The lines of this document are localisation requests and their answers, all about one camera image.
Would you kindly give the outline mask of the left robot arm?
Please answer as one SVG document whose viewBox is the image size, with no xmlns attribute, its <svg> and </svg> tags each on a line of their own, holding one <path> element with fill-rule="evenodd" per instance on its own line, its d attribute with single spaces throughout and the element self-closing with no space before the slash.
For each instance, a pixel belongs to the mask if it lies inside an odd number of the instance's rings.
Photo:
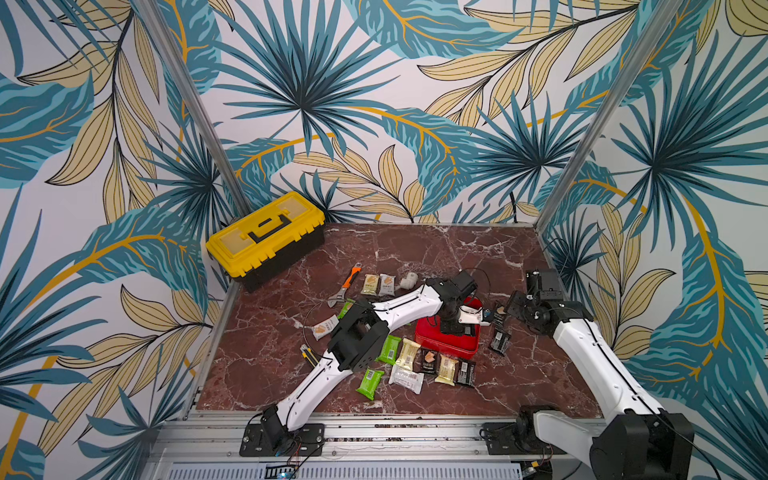
<svg viewBox="0 0 768 480">
<path fill-rule="evenodd" d="M 360 299 L 353 303 L 331 332 L 326 351 L 309 375 L 283 400 L 260 416 L 263 438 L 276 454 L 287 452 L 295 432 L 316 407 L 348 376 L 365 370 L 378 357 L 387 336 L 421 318 L 439 317 L 456 324 L 469 314 L 465 300 L 477 283 L 466 271 L 452 279 L 428 279 L 410 293 L 383 302 Z"/>
</svg>

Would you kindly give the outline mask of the cream cookie packet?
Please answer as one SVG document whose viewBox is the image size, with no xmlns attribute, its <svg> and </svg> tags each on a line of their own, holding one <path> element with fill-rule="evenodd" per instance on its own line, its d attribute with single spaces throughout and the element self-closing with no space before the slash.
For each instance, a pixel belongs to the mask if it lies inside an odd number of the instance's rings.
<svg viewBox="0 0 768 480">
<path fill-rule="evenodd" d="M 454 386 L 458 364 L 459 361 L 456 358 L 448 355 L 440 355 L 439 368 L 435 382 Z"/>
<path fill-rule="evenodd" d="M 420 348 L 421 345 L 419 343 L 408 338 L 403 338 L 402 348 L 395 365 L 401 369 L 412 371 L 414 369 L 414 362 Z"/>
<path fill-rule="evenodd" d="M 366 274 L 361 294 L 366 296 L 377 296 L 380 276 L 377 274 Z"/>
</svg>

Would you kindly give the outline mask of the black drycake packet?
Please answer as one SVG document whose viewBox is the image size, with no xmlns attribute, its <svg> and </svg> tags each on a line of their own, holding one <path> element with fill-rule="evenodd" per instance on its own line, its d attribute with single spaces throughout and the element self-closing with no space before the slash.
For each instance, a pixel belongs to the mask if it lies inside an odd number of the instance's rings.
<svg viewBox="0 0 768 480">
<path fill-rule="evenodd" d="M 506 319 L 507 319 L 507 311 L 505 309 L 505 306 L 500 302 L 495 302 L 492 308 L 491 325 L 497 330 L 504 331 Z"/>
<path fill-rule="evenodd" d="M 419 372 L 425 375 L 436 375 L 439 366 L 439 353 L 435 350 L 422 349 L 419 359 Z"/>
</svg>

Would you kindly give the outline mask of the white cookie packet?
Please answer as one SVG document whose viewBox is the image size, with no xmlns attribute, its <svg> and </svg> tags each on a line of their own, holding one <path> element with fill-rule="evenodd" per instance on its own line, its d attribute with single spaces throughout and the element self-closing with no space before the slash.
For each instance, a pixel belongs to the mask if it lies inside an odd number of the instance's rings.
<svg viewBox="0 0 768 480">
<path fill-rule="evenodd" d="M 415 394 L 420 394 L 424 382 L 424 374 L 404 369 L 394 365 L 388 380 L 389 384 L 400 385 Z"/>
</svg>

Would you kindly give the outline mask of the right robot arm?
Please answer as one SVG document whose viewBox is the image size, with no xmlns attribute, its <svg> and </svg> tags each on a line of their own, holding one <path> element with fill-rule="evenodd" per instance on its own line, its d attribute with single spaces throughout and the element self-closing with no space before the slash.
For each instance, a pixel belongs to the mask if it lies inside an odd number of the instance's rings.
<svg viewBox="0 0 768 480">
<path fill-rule="evenodd" d="M 629 373 L 582 304 L 516 292 L 507 312 L 568 355 L 602 412 L 602 426 L 548 407 L 525 406 L 516 436 L 532 448 L 556 447 L 597 479 L 685 479 L 694 429 L 668 412 Z"/>
</svg>

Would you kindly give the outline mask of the white drycake packet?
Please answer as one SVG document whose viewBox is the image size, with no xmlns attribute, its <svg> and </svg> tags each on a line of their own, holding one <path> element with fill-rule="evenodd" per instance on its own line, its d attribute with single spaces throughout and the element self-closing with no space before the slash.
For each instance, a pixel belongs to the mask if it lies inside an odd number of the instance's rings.
<svg viewBox="0 0 768 480">
<path fill-rule="evenodd" d="M 395 294 L 395 276 L 380 274 L 379 279 L 378 295 L 380 297 L 393 296 Z"/>
<path fill-rule="evenodd" d="M 326 335 L 330 334 L 334 328 L 339 324 L 339 319 L 336 315 L 331 315 L 329 318 L 321 321 L 320 323 L 312 327 L 312 333 L 316 340 L 320 340 Z"/>
</svg>

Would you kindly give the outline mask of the red storage box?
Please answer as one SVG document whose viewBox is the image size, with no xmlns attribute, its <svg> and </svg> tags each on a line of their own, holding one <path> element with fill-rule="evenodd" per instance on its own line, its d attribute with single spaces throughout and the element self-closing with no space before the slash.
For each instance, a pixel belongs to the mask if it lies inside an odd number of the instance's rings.
<svg viewBox="0 0 768 480">
<path fill-rule="evenodd" d="M 471 360 L 479 349 L 481 326 L 460 324 L 462 335 L 450 335 L 440 330 L 439 316 L 423 317 L 416 323 L 414 340 L 423 348 L 460 359 Z"/>
</svg>

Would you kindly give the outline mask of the black cookie packet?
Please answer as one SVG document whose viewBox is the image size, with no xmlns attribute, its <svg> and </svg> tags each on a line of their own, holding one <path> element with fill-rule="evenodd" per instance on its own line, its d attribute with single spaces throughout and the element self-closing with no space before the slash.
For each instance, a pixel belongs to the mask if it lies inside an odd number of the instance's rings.
<svg viewBox="0 0 768 480">
<path fill-rule="evenodd" d="M 466 359 L 460 359 L 457 367 L 456 383 L 473 388 L 475 386 L 476 363 Z"/>
<path fill-rule="evenodd" d="M 504 356 L 509 348 L 511 335 L 503 330 L 495 329 L 489 343 L 489 349 Z"/>
</svg>

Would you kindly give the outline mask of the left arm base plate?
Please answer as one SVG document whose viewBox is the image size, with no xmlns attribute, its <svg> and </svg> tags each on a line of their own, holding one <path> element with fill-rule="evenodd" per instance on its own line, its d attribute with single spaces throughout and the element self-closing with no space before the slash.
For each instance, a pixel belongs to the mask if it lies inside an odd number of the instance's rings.
<svg viewBox="0 0 768 480">
<path fill-rule="evenodd" d="M 270 434 L 261 424 L 249 424 L 242 436 L 240 457 L 318 456 L 325 444 L 325 425 L 310 423 L 294 432 Z"/>
</svg>

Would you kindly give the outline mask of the white plastic pipe elbow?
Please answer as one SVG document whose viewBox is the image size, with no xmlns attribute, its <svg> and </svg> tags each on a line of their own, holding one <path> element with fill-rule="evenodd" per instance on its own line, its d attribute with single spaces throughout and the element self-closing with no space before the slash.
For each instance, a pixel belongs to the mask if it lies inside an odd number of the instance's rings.
<svg viewBox="0 0 768 480">
<path fill-rule="evenodd" d="M 403 290 L 413 289 L 419 281 L 419 277 L 415 272 L 408 272 L 401 278 L 399 288 Z"/>
</svg>

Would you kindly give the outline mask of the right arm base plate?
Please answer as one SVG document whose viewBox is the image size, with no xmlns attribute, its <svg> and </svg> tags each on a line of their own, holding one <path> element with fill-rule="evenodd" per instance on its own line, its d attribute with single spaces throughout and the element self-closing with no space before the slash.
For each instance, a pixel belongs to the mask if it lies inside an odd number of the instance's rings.
<svg viewBox="0 0 768 480">
<path fill-rule="evenodd" d="M 483 423 L 479 436 L 485 442 L 489 455 L 562 455 L 564 451 L 541 441 L 532 427 L 517 422 Z"/>
</svg>

